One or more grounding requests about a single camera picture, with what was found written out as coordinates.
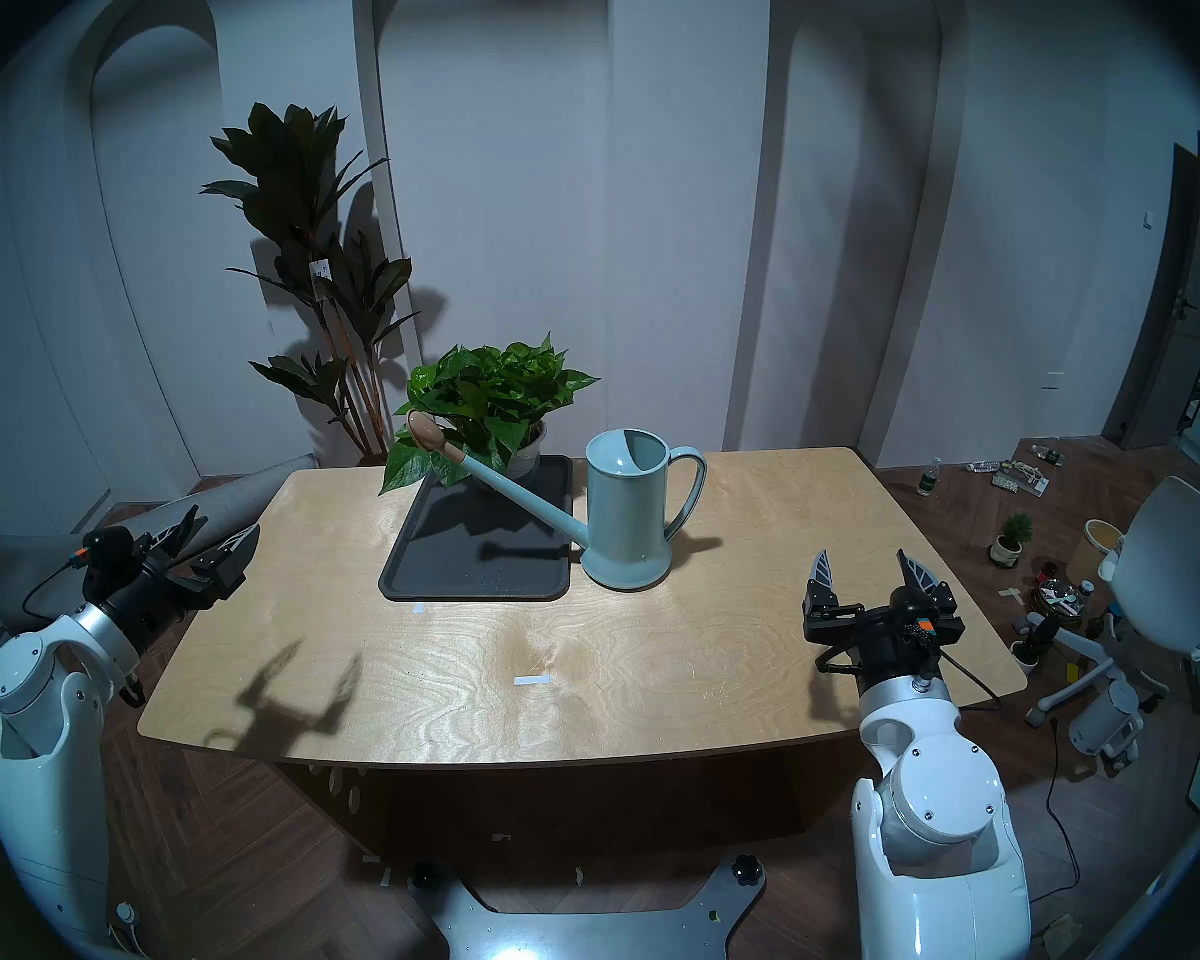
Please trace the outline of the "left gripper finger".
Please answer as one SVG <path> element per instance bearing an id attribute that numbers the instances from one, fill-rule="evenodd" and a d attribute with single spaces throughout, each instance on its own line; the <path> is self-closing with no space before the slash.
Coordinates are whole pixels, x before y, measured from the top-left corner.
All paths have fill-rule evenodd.
<path id="1" fill-rule="evenodd" d="M 175 566 L 188 544 L 206 524 L 208 518 L 200 516 L 200 508 L 192 505 L 176 526 L 154 535 L 149 547 L 149 560 L 161 568 Z"/>
<path id="2" fill-rule="evenodd" d="M 260 542 L 260 526 L 248 526 L 196 558 L 196 578 L 206 581 L 209 599 L 228 599 L 246 580 Z"/>

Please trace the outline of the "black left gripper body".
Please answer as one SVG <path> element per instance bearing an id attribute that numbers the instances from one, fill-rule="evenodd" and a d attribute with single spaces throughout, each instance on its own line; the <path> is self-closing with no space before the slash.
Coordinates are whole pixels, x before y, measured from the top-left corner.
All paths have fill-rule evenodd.
<path id="1" fill-rule="evenodd" d="M 157 559 L 146 559 L 134 577 L 110 592 L 98 608 L 143 656 L 170 626 L 188 613 L 212 608 L 218 600 L 220 586 L 212 578 L 199 574 L 178 576 Z"/>

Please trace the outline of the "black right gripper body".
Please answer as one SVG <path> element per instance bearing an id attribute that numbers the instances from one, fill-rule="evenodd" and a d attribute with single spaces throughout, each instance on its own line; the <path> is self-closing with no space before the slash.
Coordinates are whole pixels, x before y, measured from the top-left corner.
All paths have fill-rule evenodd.
<path id="1" fill-rule="evenodd" d="M 955 644 L 962 632 L 948 587 L 898 587 L 878 608 L 840 605 L 828 587 L 809 587 L 803 601 L 803 636 L 824 647 L 815 659 L 818 674 L 940 679 L 942 648 Z"/>

